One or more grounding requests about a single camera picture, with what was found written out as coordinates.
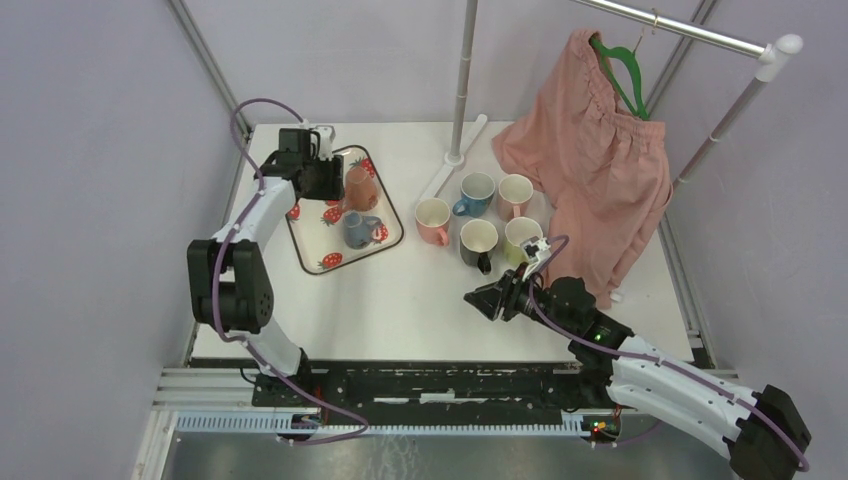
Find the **light pink mug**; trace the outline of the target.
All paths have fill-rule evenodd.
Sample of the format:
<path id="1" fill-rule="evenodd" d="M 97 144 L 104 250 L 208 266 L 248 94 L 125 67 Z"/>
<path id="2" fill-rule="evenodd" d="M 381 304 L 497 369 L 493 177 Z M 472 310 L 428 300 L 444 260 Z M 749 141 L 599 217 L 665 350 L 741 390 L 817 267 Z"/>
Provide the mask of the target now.
<path id="1" fill-rule="evenodd" d="M 508 222 L 524 216 L 533 198 L 534 186 L 525 176 L 509 174 L 498 183 L 496 209 L 498 217 Z"/>

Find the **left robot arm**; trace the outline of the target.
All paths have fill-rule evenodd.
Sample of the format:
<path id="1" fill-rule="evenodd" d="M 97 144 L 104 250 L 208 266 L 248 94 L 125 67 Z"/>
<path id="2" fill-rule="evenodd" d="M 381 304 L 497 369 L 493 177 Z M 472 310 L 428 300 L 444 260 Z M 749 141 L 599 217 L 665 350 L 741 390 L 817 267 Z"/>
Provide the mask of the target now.
<path id="1" fill-rule="evenodd" d="M 335 154 L 330 125 L 282 128 L 266 161 L 248 163 L 255 191 L 237 217 L 210 239 L 187 249 L 190 301 L 195 320 L 222 341 L 243 346 L 263 374 L 278 376 L 275 392 L 290 407 L 306 405 L 313 379 L 302 372 L 307 356 L 274 318 L 274 292 L 263 259 L 272 234 L 301 199 L 339 200 L 343 160 Z"/>

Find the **grey-blue mug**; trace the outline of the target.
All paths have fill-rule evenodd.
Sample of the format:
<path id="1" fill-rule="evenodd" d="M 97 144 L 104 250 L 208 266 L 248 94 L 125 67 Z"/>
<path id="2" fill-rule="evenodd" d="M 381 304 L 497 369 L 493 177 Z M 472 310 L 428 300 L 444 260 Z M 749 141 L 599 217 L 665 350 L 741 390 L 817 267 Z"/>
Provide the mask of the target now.
<path id="1" fill-rule="evenodd" d="M 360 250 L 377 241 L 383 221 L 377 216 L 348 212 L 342 219 L 343 240 L 347 247 Z"/>

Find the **salmon pink mug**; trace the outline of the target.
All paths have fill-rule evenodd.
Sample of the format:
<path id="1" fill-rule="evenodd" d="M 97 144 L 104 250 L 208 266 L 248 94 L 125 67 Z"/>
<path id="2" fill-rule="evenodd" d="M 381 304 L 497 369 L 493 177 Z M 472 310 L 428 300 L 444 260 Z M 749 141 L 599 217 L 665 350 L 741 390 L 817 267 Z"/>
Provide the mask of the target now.
<path id="1" fill-rule="evenodd" d="M 451 210 L 444 200 L 420 200 L 416 205 L 414 217 L 418 234 L 424 242 L 439 247 L 450 245 Z"/>

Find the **yellow mug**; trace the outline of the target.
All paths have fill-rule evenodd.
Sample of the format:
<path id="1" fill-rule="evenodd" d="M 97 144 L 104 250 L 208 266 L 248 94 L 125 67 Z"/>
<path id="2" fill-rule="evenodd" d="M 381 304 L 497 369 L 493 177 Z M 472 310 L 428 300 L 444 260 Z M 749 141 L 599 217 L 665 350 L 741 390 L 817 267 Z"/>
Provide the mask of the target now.
<path id="1" fill-rule="evenodd" d="M 502 247 L 504 259 L 510 267 L 518 267 L 520 263 L 527 261 L 521 244 L 534 237 L 541 238 L 544 233 L 536 220 L 529 217 L 516 217 L 506 224 L 504 235 Z"/>

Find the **black mug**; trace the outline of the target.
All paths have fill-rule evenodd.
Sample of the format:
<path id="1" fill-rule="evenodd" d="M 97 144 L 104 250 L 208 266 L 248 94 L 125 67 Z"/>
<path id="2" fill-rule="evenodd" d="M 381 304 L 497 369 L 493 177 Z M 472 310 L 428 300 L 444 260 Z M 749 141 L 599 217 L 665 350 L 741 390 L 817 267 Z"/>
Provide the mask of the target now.
<path id="1" fill-rule="evenodd" d="M 469 220 L 460 230 L 460 256 L 463 263 L 481 274 L 492 271 L 492 258 L 499 241 L 496 227 L 487 220 Z"/>

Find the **terracotta mug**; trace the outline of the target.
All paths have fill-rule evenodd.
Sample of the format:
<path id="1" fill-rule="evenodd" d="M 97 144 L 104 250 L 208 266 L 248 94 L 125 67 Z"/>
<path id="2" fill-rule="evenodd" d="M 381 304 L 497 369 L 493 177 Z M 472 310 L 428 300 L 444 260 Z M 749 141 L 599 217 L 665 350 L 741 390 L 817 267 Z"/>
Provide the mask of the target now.
<path id="1" fill-rule="evenodd" d="M 345 176 L 344 197 L 340 203 L 343 212 L 367 212 L 379 202 L 375 180 L 361 166 L 354 166 Z"/>

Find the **blue mug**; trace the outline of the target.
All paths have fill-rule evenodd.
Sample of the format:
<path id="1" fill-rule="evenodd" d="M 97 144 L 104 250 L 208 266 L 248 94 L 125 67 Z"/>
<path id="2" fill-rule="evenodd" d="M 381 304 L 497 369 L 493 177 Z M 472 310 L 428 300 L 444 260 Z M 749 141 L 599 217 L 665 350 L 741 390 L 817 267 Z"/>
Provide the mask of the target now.
<path id="1" fill-rule="evenodd" d="M 453 205 L 455 216 L 482 217 L 494 197 L 496 185 L 494 179 L 482 172 L 467 174 L 460 184 L 460 199 Z"/>

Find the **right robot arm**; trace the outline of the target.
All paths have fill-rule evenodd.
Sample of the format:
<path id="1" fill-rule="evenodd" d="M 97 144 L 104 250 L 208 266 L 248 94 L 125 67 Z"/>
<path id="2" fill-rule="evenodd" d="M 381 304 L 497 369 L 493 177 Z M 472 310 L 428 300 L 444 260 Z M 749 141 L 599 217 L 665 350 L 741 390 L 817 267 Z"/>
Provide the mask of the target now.
<path id="1" fill-rule="evenodd" d="M 581 364 L 578 396 L 591 408 L 613 403 L 650 415 L 727 459 L 742 479 L 791 479 L 810 469 L 812 435 L 785 391 L 756 391 L 663 352 L 600 311 L 579 278 L 543 287 L 519 268 L 463 299 L 489 320 L 522 315 L 569 339 Z"/>

